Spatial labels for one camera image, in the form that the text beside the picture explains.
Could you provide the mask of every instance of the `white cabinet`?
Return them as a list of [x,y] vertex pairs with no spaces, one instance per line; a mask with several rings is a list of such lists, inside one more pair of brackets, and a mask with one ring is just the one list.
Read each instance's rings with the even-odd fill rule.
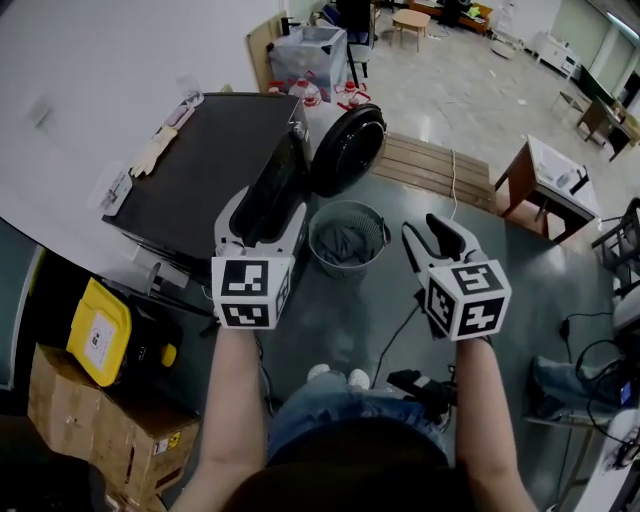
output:
[[552,35],[539,33],[536,41],[534,56],[537,54],[537,62],[545,61],[556,68],[567,80],[571,78],[580,64],[580,60],[571,48],[564,46]]

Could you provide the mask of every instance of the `white shoe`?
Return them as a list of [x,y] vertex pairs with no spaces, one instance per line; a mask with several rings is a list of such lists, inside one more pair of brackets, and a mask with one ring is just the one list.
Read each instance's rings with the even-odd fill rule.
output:
[[367,390],[371,387],[371,380],[363,370],[356,368],[349,374],[347,384],[349,384],[349,386]]
[[311,370],[309,370],[309,373],[307,373],[307,382],[309,382],[312,379],[315,379],[318,375],[322,375],[323,373],[327,373],[330,372],[331,368],[329,368],[328,364],[317,364],[315,366],[313,366],[311,368]]

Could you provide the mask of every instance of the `marble floor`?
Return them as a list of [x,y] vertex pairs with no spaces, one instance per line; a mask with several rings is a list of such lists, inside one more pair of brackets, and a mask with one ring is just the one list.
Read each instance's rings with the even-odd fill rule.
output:
[[610,147],[584,142],[579,113],[566,103],[550,109],[559,91],[577,92],[556,71],[520,52],[512,60],[495,54],[490,40],[431,22],[416,51],[416,36],[396,34],[391,46],[391,13],[383,9],[379,40],[369,63],[367,84],[384,112],[389,130],[451,147],[490,167],[495,182],[524,143],[534,137],[587,166],[603,218],[620,215],[640,194],[640,149],[627,148],[609,163]]

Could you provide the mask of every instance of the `yellow lid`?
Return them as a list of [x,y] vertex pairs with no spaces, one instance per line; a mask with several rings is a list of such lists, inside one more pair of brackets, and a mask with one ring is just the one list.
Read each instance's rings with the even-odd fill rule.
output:
[[164,347],[162,347],[161,353],[163,366],[171,368],[176,360],[176,354],[178,353],[176,347],[168,343]]
[[67,351],[100,386],[113,384],[131,336],[131,312],[91,278],[71,324]]

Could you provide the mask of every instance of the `person's left arm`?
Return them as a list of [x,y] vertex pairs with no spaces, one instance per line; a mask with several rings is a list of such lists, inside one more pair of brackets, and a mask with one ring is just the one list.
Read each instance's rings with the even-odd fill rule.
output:
[[171,511],[221,510],[265,463],[266,428],[254,334],[221,328],[209,378],[200,461]]

